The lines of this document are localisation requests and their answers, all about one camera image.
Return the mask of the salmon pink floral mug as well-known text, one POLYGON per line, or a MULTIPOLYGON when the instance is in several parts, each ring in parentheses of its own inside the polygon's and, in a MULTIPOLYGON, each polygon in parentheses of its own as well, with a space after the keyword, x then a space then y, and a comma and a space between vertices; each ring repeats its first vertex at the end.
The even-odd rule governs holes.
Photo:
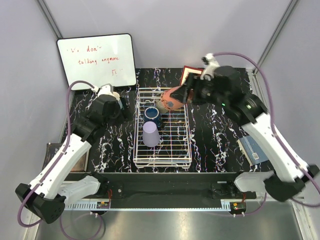
POLYGON ((168 112, 177 110, 181 108, 182 106, 186 105, 187 103, 191 103, 194 96, 194 91, 192 89, 187 90, 187 103, 186 104, 173 104, 173 102, 170 100, 170 93, 171 89, 165 90, 161 96, 160 100, 163 103, 164 107, 168 110, 168 112))

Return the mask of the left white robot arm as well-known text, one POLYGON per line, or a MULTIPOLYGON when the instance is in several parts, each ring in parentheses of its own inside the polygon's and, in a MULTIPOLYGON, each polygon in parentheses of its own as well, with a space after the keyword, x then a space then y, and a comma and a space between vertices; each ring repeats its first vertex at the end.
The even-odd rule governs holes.
POLYGON ((103 198, 108 193, 109 180, 99 173, 88 173, 65 187, 62 183, 78 160, 105 135, 108 127, 130 119, 130 109, 123 96, 117 93, 99 95, 89 110, 73 123, 65 142, 42 172, 29 184, 20 183, 16 187, 20 208, 28 209, 51 224, 66 206, 87 196, 103 198))

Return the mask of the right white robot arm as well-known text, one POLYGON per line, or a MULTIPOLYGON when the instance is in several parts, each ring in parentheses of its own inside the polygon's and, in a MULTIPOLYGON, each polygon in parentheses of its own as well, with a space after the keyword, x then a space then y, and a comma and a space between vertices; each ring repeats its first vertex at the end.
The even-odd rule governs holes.
POLYGON ((204 103, 221 106, 225 115, 248 133, 271 162, 269 172, 243 172, 227 185, 228 195, 239 198, 244 192, 266 192, 285 202, 302 192, 320 169, 300 159, 271 123, 271 114, 260 98, 244 93, 238 71, 232 66, 206 68, 201 75, 189 73, 183 85, 164 97, 176 103, 204 103))

